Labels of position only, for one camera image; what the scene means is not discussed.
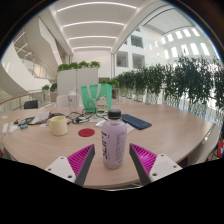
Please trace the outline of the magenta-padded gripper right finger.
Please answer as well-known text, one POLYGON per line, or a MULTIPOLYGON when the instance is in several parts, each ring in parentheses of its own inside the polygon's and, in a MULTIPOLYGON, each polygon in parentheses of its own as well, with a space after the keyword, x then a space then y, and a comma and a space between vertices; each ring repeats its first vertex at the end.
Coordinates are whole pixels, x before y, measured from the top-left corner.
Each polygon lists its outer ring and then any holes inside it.
POLYGON ((156 155, 135 144, 130 144, 129 154, 143 186, 181 170, 181 167, 167 155, 156 155))

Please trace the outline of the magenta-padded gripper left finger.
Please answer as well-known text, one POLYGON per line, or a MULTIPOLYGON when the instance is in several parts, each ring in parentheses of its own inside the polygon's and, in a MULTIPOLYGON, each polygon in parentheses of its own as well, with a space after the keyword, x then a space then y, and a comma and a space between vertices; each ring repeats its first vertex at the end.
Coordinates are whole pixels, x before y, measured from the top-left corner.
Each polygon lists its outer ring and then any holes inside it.
POLYGON ((91 144, 68 157, 59 156, 46 168, 46 171, 83 186, 94 156, 95 146, 91 144))

